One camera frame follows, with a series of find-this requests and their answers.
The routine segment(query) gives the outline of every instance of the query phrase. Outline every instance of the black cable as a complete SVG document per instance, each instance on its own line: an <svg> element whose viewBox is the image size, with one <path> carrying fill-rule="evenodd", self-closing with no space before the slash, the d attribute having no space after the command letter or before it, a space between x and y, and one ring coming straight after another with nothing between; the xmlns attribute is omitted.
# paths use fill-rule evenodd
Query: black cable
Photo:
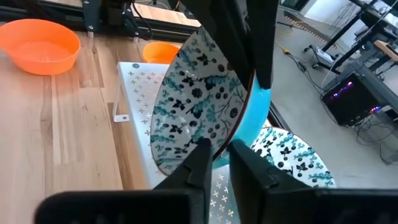
<svg viewBox="0 0 398 224"><path fill-rule="evenodd" d="M141 15L141 13L139 13L139 11L138 11L138 9L137 9L135 3L136 3L136 1L133 0L133 1L132 1L132 4L131 4L131 5L132 5L132 8L133 8L134 11L137 13L137 15L138 15L138 17L140 18L140 20L142 20L142 21L144 22L144 24L147 26L148 31L149 31L149 34L150 34L149 39L146 38L146 37L144 37L143 35L141 35L141 38L144 39L144 40L152 40L152 38L153 38L153 36L154 36L154 34L153 34L153 32L152 32L152 29L150 28L150 25L148 24L148 22L143 18L143 16Z"/></svg>
<svg viewBox="0 0 398 224"><path fill-rule="evenodd" d="M340 25L339 27L337 27L337 29L332 33L332 35L329 36L330 39L332 39L333 36L334 36L337 32L339 32L339 31L341 30L342 27L344 27L345 25L347 25L347 24L354 18L355 15L352 16L352 14L354 13L354 11L355 11L355 7L352 8L351 12L347 15L347 17L349 17L349 19L347 19L346 22L345 22L344 24L342 24L342 25ZM339 46L337 43L335 43L335 45L337 45L341 50L343 50L345 53L347 53L347 51L346 51L345 49L343 49L341 46Z"/></svg>
<svg viewBox="0 0 398 224"><path fill-rule="evenodd" d="M382 148L381 148L381 144L379 144L379 142L381 142L381 141L385 140L386 138L388 138L391 134L394 133L395 130L391 131L389 134L387 134L387 135L385 135L384 137L379 138L378 140L375 140L375 141L368 141L368 140L365 140L365 139L360 135L361 132L365 132L365 131L371 129L373 126L379 126L379 127L382 127L382 128L388 128L388 127L385 127L385 126L380 126L380 124L372 124L371 118L372 118L373 116L374 116L374 115L372 114L371 116L368 116L367 118L364 118L361 122L359 122L359 123L354 127L354 130L356 130L356 141L357 141L359 144L363 145L363 146L374 146L374 145L377 145L377 144L378 144L378 145L379 145L379 157L380 157L380 160L383 161L383 163L385 163L386 165L391 165L391 164L392 164L391 162L387 162L387 161L385 160L385 158L383 158L382 153L381 153L381 149L382 149Z"/></svg>
<svg viewBox="0 0 398 224"><path fill-rule="evenodd" d="M314 89L319 93L319 96L320 96L320 97L319 97L319 100L320 100L321 105L323 106L323 109L325 110L326 114L329 116L329 118L330 118L335 124L338 124L338 123L336 122L336 120L332 117L332 115L330 114L328 108L327 108L327 107L323 104L323 102L322 102L322 94L323 94L323 92L324 92L325 90L322 89L318 84L316 84L316 83L313 81L313 79L312 79L312 77L311 77L311 74L310 74L310 72L308 71L307 66L305 65L306 63L309 63L310 61L304 62L304 61L301 60L300 58L298 58L298 57L292 55L290 52L286 52L285 54L286 54L287 56L289 56L289 57L295 62L297 68L305 75L305 77L307 78L307 80L311 83L312 87L314 87Z"/></svg>
<svg viewBox="0 0 398 224"><path fill-rule="evenodd" d="M346 19L347 17L350 17L354 11L355 11L355 5L352 2L340 7L337 12L337 18L332 23L331 27L337 25L339 23L339 21L341 21L342 19Z"/></svg>
<svg viewBox="0 0 398 224"><path fill-rule="evenodd" d="M304 62L303 60L299 59L296 56L293 56L291 53L287 52L285 54L295 62L297 68L305 75L307 80L312 84L312 86L315 88L315 90L321 95L322 92L320 90L322 90L322 91L324 91L324 90L312 80L311 74L308 71L307 66L305 65L306 62Z"/></svg>
<svg viewBox="0 0 398 224"><path fill-rule="evenodd" d="M342 7L339 9L339 11L340 11L340 10L343 9L344 7L346 8L346 9L343 11L343 15L341 15L341 14L339 15L339 13L338 13L338 17L337 17L336 20L332 23L332 25L330 26L330 28L332 28L332 27L334 27L335 25L337 25L338 21L340 21L340 20L342 20L342 19L346 19L347 17L349 17L349 19L347 19L347 20L344 22L344 24L340 25L340 26L337 28L337 30L335 30L335 32L331 35L331 37L333 37L334 34L335 34L336 32L338 32L343 26L345 26L346 24L348 24L348 23L350 22L350 20L352 20L352 18L354 17L354 16L352 16L352 15L353 15L353 13L354 13L354 11L355 11L355 7L353 7L353 8L351 9L351 11L350 11L347 15L345 15L346 12L349 11L349 8L352 6L352 4L353 4L353 3L349 3L349 4L345 5L345 6L342 6Z"/></svg>

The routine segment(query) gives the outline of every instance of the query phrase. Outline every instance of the gray floor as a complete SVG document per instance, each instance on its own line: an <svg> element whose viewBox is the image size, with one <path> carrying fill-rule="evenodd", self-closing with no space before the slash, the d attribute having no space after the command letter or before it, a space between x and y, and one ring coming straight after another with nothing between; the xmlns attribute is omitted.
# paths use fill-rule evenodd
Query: gray floor
<svg viewBox="0 0 398 224"><path fill-rule="evenodd" d="M283 26L278 26L277 29L287 32L287 28ZM276 40L294 56L304 61L312 58L311 52L303 52L305 47L310 44L318 46L324 44L309 33L298 29L294 29L290 36L277 32ZM307 66L309 72L314 82L320 85L328 71L322 68L314 70L311 64L310 62ZM394 83L395 87L398 87L398 80L393 75L386 75L386 83L392 88ZM331 170L338 186L383 189L398 187L398 166L395 164L387 166L381 161L378 144L363 146L357 142L356 132L353 129L335 124L322 106L319 93L293 61L278 49L278 46L275 46L274 53L272 90L272 101L280 114L291 130L318 152ZM377 140L388 132L385 128L375 127L368 131L366 137ZM384 157L398 149L394 147L396 142L397 139L390 136L381 143Z"/></svg>

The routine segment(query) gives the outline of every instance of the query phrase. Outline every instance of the wooden table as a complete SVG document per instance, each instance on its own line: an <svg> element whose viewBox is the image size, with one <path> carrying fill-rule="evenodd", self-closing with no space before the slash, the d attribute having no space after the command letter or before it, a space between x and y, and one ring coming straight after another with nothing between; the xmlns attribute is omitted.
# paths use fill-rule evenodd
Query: wooden table
<svg viewBox="0 0 398 224"><path fill-rule="evenodd" d="M377 40L374 42L374 45L378 47L386 55L388 55L393 62L398 62L398 55L387 47L388 43L385 43L384 41L381 40Z"/></svg>
<svg viewBox="0 0 398 224"><path fill-rule="evenodd" d="M199 26L180 12L137 8L143 17ZM141 62L147 42L78 35L76 65L56 77L22 72L0 51L0 223L31 223L37 204L56 192L147 188L131 125L110 118L116 64Z"/></svg>

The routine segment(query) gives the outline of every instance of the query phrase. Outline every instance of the white plate with blue pattern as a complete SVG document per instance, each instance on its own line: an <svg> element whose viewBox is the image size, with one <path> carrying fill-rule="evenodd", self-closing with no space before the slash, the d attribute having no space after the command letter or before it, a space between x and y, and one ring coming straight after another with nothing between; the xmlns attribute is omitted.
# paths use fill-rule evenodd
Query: white plate with blue pattern
<svg viewBox="0 0 398 224"><path fill-rule="evenodd" d="M211 140L214 153L220 150L239 124L246 95L221 50L199 28L170 64L155 101L150 143L158 168L170 175L200 138Z"/></svg>
<svg viewBox="0 0 398 224"><path fill-rule="evenodd" d="M298 136L280 128L263 128L252 150L311 187L336 187L319 155Z"/></svg>

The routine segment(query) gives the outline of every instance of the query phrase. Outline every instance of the orange plastic bowl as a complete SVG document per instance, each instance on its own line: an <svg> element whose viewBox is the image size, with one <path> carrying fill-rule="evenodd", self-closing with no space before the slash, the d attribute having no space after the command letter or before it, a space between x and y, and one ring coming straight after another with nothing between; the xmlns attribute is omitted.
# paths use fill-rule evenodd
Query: orange plastic bowl
<svg viewBox="0 0 398 224"><path fill-rule="evenodd" d="M152 42L145 45L142 57L145 63L172 63L179 48L165 42Z"/></svg>
<svg viewBox="0 0 398 224"><path fill-rule="evenodd" d="M0 27L0 47L21 69L36 75L58 75L76 62L78 36L50 21L21 19Z"/></svg>

